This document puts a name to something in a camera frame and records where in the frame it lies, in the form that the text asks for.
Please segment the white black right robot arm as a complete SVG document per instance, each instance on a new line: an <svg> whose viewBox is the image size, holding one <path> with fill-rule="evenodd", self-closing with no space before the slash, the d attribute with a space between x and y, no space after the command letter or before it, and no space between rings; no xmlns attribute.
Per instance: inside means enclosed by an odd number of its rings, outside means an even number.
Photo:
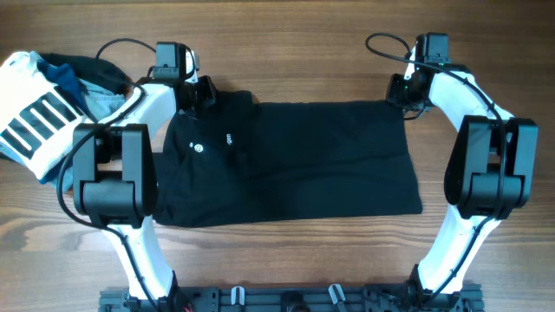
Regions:
<svg viewBox="0 0 555 312"><path fill-rule="evenodd" d="M389 99L419 112L437 107L457 132L444 176L447 214L403 285L406 305L437 307L460 297L487 236L529 199L539 130L495 104L446 49L414 47L401 60L408 67L392 76Z"/></svg>

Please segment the black polo shirt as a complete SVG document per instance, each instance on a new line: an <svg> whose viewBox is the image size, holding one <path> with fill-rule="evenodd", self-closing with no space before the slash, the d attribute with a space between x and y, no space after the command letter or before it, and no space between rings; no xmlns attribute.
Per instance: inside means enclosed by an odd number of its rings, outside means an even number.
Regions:
<svg viewBox="0 0 555 312"><path fill-rule="evenodd" d="M220 92L172 117L155 221L186 228L423 210L402 111L385 101L256 103Z"/></svg>

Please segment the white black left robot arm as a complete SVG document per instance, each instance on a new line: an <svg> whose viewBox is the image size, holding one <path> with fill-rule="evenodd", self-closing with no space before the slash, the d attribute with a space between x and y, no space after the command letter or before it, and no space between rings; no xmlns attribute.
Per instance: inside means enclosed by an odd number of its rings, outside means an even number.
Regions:
<svg viewBox="0 0 555 312"><path fill-rule="evenodd" d="M101 293L101 311L192 311L162 254L154 229L158 183L151 133L179 110L213 103L211 80L184 44L160 42L156 63L134 83L133 96L97 124L73 132L72 218L110 240L127 275L123 290Z"/></svg>

